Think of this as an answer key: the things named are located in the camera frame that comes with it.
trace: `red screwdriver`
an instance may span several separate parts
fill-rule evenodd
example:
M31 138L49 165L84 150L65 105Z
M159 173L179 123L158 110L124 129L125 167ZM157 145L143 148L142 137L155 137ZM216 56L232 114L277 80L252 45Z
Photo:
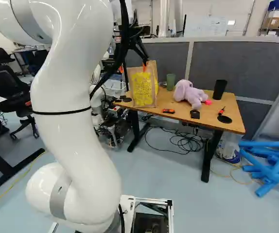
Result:
M224 113L225 108L226 108L226 106L225 106L224 108L222 108L222 110L221 110L221 111L219 111L219 112L218 112L218 115L219 115L219 116L221 116L221 115Z

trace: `plush toy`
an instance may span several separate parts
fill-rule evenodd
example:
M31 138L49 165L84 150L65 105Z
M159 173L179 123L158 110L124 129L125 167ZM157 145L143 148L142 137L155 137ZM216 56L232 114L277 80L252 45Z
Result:
M187 100L193 110L199 110L201 102L205 102L208 95L203 90L194 88L192 82L182 79L175 85L174 99L177 102Z

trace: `blue box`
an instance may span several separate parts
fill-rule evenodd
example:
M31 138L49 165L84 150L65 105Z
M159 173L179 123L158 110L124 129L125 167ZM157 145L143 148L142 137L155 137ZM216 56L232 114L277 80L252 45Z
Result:
M274 0L269 3L268 11L271 11L274 8L279 9L279 0Z

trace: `green cup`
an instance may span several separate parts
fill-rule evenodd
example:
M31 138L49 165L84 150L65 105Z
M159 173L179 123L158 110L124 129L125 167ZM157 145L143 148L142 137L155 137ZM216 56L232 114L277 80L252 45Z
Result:
M168 91L174 90L175 78L176 78L175 74L167 74L167 90Z

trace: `black cup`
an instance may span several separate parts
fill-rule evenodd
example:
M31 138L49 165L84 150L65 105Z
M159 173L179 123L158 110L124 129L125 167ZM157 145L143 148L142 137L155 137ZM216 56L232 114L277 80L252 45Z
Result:
M226 80L222 80L222 79L216 80L214 93L213 93L214 100L220 100L222 98L226 85L227 85Z

